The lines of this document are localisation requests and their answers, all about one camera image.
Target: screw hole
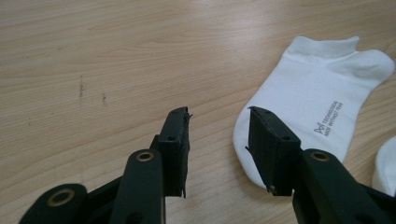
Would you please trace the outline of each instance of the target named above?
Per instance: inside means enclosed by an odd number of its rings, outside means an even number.
[[[151,152],[142,152],[136,156],[139,161],[151,161],[154,155]]]
[[[311,157],[317,161],[328,161],[330,159],[327,154],[318,151],[312,152]]]
[[[47,204],[50,207],[58,207],[70,202],[74,196],[75,192],[72,189],[60,189],[52,194],[47,200]]]

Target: dark mark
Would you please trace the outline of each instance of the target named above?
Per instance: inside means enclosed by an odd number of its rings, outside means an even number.
[[[102,103],[103,103],[103,105],[107,105],[107,103],[106,103],[106,95],[104,93],[102,94]]]
[[[81,108],[81,100],[84,95],[84,82],[82,81],[83,76],[79,76],[79,107]]]

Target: sock cuff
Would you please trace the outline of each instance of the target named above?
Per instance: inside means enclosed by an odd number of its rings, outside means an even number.
[[[297,36],[286,49],[288,54],[303,54],[322,58],[337,58],[356,52],[359,37],[354,36],[346,40],[313,40],[304,36]]]

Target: white sock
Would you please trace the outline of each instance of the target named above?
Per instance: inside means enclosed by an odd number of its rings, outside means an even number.
[[[376,154],[373,188],[396,196],[396,137],[390,138]]]
[[[356,51],[358,37],[315,41],[294,38],[276,69],[247,103],[233,130],[233,145],[248,177],[265,188],[249,152],[250,106],[274,112],[301,139],[302,149],[326,150],[342,161],[361,105],[394,71],[378,50]]]

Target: wood grain surface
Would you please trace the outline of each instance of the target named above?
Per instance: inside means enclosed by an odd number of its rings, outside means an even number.
[[[187,199],[167,199],[167,222],[296,223],[291,198],[245,175],[236,118],[295,36],[359,36],[395,61],[395,24],[391,0],[1,1],[0,223],[54,186],[120,176],[184,105]],[[393,75],[369,96],[345,160],[366,185],[396,135],[395,88]]]

